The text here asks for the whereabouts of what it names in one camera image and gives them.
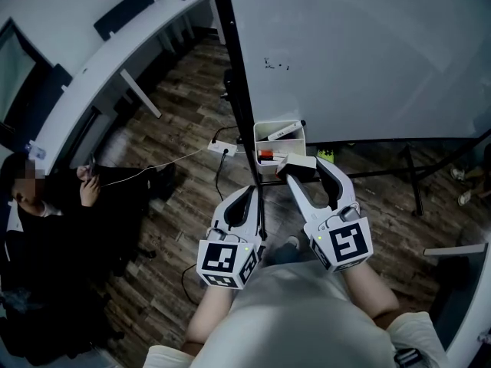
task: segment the wooden floor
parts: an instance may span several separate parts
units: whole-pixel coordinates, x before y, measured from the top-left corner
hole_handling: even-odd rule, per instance
[[[223,71],[229,66],[226,49],[214,38],[198,43],[165,79],[150,99],[162,112],[158,120],[140,108],[134,118],[117,128],[100,154],[107,166],[146,167],[168,163],[207,146],[220,127],[236,124],[231,108],[219,99],[224,91]],[[237,129],[220,133],[234,142]],[[347,173],[403,166],[398,150],[403,143],[357,144],[336,152],[336,164]],[[414,145],[415,163],[430,165],[443,155],[437,146]],[[154,200],[143,220],[140,246],[157,251],[153,260],[139,257],[123,277],[111,278],[105,290],[112,300],[106,308],[111,324],[125,338],[111,341],[109,351],[127,368],[141,367],[147,349],[155,344],[179,347],[196,307],[181,287],[181,274],[196,261],[198,241],[205,236],[220,198],[215,175],[220,155],[201,151],[180,160],[177,184],[166,202]],[[224,196],[252,184],[246,156],[226,158],[219,186]],[[396,291],[402,305],[412,311],[428,310],[437,284],[435,261],[423,257],[425,248],[448,247],[459,240],[481,241],[489,224],[489,211],[478,199],[460,208],[456,197],[464,188],[448,169],[421,183],[424,216],[415,218],[414,197],[406,176],[380,176],[354,180],[362,212],[368,216],[374,242],[370,264]],[[308,187],[316,202],[323,202],[320,184]],[[268,242],[279,245],[292,231],[300,231],[302,217],[285,186],[265,190]],[[203,294],[194,269],[186,273],[186,289],[198,301]]]

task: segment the black metal stand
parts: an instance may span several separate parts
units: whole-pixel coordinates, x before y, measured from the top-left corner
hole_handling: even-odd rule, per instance
[[[227,90],[226,98],[232,104],[233,113],[236,117],[237,127],[239,128],[242,137],[242,143],[249,161],[254,183],[258,186],[260,197],[260,217],[261,217],[261,236],[265,239],[265,220],[264,220],[264,202],[262,199],[263,186],[277,186],[285,184],[282,181],[263,182],[262,176],[258,174],[255,166],[255,144],[253,137],[254,116],[252,114],[252,105],[249,97],[249,89],[247,85],[246,69],[244,60],[242,59],[242,50],[240,48],[239,34],[236,29],[236,19],[233,12],[231,0],[216,0],[216,6],[220,21],[222,23],[223,33],[227,43],[227,49],[230,56],[230,64],[232,70],[228,70],[225,74],[225,88]],[[437,172],[455,159],[462,156],[467,151],[471,150],[477,144],[485,140],[491,134],[491,130],[487,130],[482,136],[471,139],[461,146],[457,151],[450,156],[442,159],[432,166],[414,166],[413,158],[410,153],[409,146],[403,150],[402,155],[407,162],[407,168],[379,170],[374,172],[361,172],[348,174],[351,179],[371,176],[395,175],[400,173],[409,173],[411,185],[413,186],[414,198],[416,201],[416,210],[414,215],[423,215],[423,203],[421,200],[420,189],[418,182],[429,175]]]
[[[234,88],[232,70],[227,70],[225,72],[223,83],[225,84],[226,93],[222,96],[222,98],[229,101],[230,105],[232,105],[233,114],[236,118],[237,127],[239,128],[240,137],[242,139],[242,145],[244,146],[245,154],[247,155],[249,168],[251,168],[252,178],[254,179],[255,185],[258,187],[259,217],[260,217],[260,219],[258,219],[258,225],[261,225],[261,230],[259,231],[259,235],[262,237],[263,240],[266,240],[267,235],[265,230],[264,200],[262,199],[262,184],[259,179],[257,168],[255,167],[254,137],[252,136],[252,129],[248,129],[248,127],[254,125],[254,121],[247,121],[242,115],[240,103],[237,98],[237,92],[236,89]]]

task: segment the green object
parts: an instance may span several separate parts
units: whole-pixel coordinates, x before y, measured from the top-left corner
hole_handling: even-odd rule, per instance
[[[334,151],[332,150],[319,150],[317,152],[317,156],[329,161],[330,163],[334,163]]]

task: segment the white desk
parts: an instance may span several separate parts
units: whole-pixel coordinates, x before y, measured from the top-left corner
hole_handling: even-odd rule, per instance
[[[203,1],[157,0],[111,36],[75,75],[44,122],[36,143],[46,151],[46,157],[36,165],[49,174],[80,118],[102,88],[120,73],[124,62],[145,42]],[[7,230],[21,230],[16,206],[10,211]]]
[[[447,348],[447,356],[452,368],[469,366],[483,345],[477,340],[477,337],[483,332],[487,333],[491,328],[491,253],[489,251],[489,245],[478,244],[455,248],[427,249],[424,252],[427,256],[440,258],[486,253],[473,299],[459,330]]]

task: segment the white t-shirt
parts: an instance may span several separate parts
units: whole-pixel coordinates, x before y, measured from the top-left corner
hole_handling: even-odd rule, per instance
[[[196,357],[155,346],[144,368],[382,368],[407,348],[423,355],[417,366],[448,364],[428,313],[382,330],[349,301],[340,275],[310,261],[257,270]]]
[[[58,210],[56,207],[53,205],[50,205],[49,203],[46,203],[44,200],[42,201],[44,205],[44,211],[41,214],[41,217],[46,218],[50,215],[63,215],[63,212],[61,210]]]

